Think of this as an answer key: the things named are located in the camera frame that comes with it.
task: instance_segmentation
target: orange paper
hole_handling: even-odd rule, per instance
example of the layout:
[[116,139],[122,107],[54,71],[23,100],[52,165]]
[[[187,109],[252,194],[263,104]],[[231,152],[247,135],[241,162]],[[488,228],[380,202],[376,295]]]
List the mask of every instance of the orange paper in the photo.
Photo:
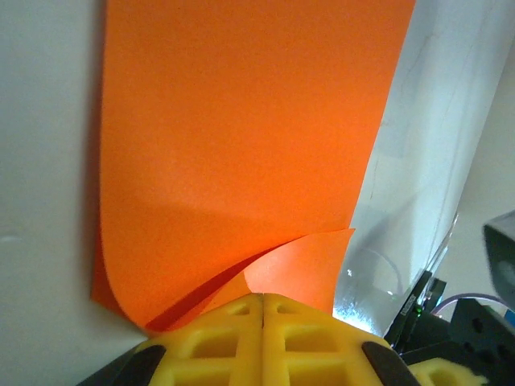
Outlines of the orange paper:
[[412,8],[108,1],[94,298],[161,329],[247,288],[327,310]]

